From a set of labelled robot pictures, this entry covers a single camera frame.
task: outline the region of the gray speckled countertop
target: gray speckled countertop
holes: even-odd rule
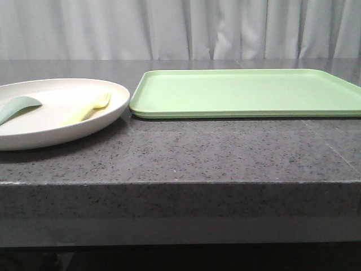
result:
[[[0,84],[95,78],[133,94],[154,69],[238,68],[314,68],[361,85],[360,59],[0,60]],[[361,119],[145,121],[126,110],[83,139],[0,152],[0,246],[360,240],[360,153]]]

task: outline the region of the plastic tray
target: plastic tray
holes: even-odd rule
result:
[[[361,88],[314,69],[146,72],[131,101],[147,119],[361,116]]]

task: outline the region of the white plate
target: white plate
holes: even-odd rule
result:
[[[60,123],[99,94],[112,94],[109,105],[88,120]],[[0,108],[17,96],[38,99],[42,106],[0,125],[0,150],[25,150],[72,141],[115,121],[128,105],[130,93],[118,84],[93,79],[48,79],[0,86]]]

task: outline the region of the curtain fold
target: curtain fold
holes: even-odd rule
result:
[[[0,59],[357,58],[360,0],[4,0]]]

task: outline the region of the spoon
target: spoon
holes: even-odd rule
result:
[[[41,106],[41,102],[38,100],[27,97],[27,96],[20,96],[8,101],[4,107],[0,111],[0,125],[5,123],[9,120],[14,114],[19,112],[20,110],[33,107],[33,106]]]

